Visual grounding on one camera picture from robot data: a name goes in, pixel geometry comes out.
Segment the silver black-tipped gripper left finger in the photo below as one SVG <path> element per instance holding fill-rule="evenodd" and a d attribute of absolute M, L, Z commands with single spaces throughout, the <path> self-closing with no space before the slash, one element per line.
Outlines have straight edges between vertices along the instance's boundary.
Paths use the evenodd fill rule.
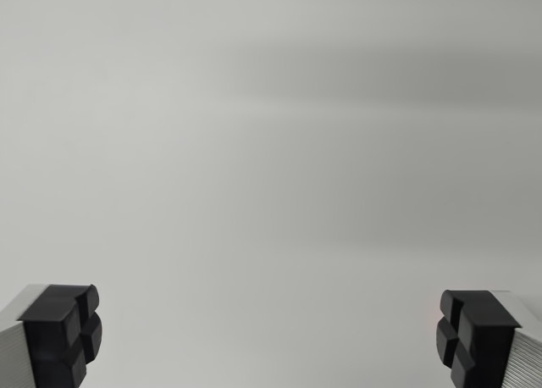
<path fill-rule="evenodd" d="M 1 386 L 81 386 L 102 342 L 94 285 L 26 286 L 1 310 Z"/>

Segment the silver black-tipped gripper right finger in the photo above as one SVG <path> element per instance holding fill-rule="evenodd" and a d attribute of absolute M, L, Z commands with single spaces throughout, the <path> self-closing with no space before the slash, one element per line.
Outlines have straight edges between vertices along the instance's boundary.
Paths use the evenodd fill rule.
<path fill-rule="evenodd" d="M 440 298 L 440 361 L 455 387 L 541 386 L 541 295 L 452 291 Z"/>

